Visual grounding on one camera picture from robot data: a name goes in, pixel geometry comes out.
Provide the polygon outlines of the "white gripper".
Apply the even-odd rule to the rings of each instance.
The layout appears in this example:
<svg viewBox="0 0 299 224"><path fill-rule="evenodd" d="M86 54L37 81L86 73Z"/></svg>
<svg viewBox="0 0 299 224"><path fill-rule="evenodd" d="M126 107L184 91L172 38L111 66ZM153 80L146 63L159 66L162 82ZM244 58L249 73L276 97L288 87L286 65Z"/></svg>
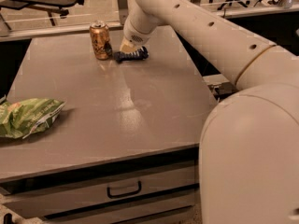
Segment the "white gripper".
<svg viewBox="0 0 299 224"><path fill-rule="evenodd" d="M148 42L152 32L152 27L144 30L141 23L134 25L131 18L128 17L123 27L124 38L121 42L120 51L124 53L137 51Z"/></svg>

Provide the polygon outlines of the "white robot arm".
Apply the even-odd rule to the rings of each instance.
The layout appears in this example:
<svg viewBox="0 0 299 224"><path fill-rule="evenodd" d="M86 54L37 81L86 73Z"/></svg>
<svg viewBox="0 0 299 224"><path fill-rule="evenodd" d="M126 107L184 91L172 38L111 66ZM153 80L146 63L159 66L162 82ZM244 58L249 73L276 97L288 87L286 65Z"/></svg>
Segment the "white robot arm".
<svg viewBox="0 0 299 224"><path fill-rule="evenodd" d="M200 135L203 224L299 224L299 59L188 0L135 0L130 46L168 24L237 92Z"/></svg>

